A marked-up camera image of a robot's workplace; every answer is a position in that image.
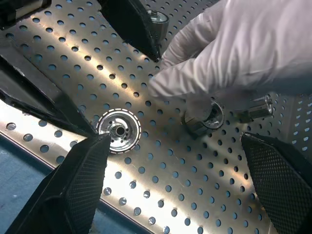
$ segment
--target blue surface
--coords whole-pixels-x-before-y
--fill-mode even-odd
[[[4,233],[50,171],[0,138],[0,234]],[[141,228],[106,206],[97,209],[90,233],[138,234]]]

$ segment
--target gloved hand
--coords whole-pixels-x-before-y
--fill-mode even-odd
[[[150,95],[196,109],[217,91],[311,93],[311,13],[311,0],[221,0],[173,38]]]

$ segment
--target perforated metal plate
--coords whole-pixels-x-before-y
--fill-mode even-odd
[[[170,16],[164,50],[179,29],[212,3],[148,0],[144,5]],[[180,127],[182,104],[148,96],[148,79],[159,70],[157,64],[125,44],[99,8],[95,0],[54,0],[49,9],[2,36],[20,47],[95,125],[113,108],[127,109],[139,118],[138,145],[109,157],[101,200],[154,233],[273,231],[254,193],[239,136],[249,131],[290,142],[296,139],[298,148],[305,143],[307,147],[309,141],[301,138],[310,132],[301,126],[308,120],[309,101],[301,110],[306,116],[295,136],[300,139],[290,129],[293,98],[271,94],[276,100],[274,117],[240,124],[231,110],[224,109],[225,123],[219,130],[190,140]],[[50,124],[41,127],[45,123],[39,125],[38,119],[22,116],[3,103],[1,110],[5,110],[0,115],[1,134],[50,167],[61,162],[59,156],[66,156],[70,145],[82,140]]]

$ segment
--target metal washer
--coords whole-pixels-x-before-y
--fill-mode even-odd
[[[99,134],[110,134],[112,154],[122,154],[133,149],[141,137],[141,124],[130,111],[116,108],[106,112],[97,123]]]

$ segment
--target metal cylindrical part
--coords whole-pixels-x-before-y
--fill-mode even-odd
[[[272,100],[268,95],[251,100],[251,107],[249,108],[251,118],[265,118],[271,116],[272,113]]]
[[[182,124],[185,125],[189,134],[194,137],[200,137],[210,132],[216,131],[224,122],[224,113],[222,107],[211,100],[212,111],[206,120],[199,120],[196,117],[189,116],[188,112],[182,117]]]
[[[153,27],[157,35],[157,41],[160,42],[164,40],[168,30],[169,17],[164,13],[154,10],[148,10],[147,13],[151,17]]]

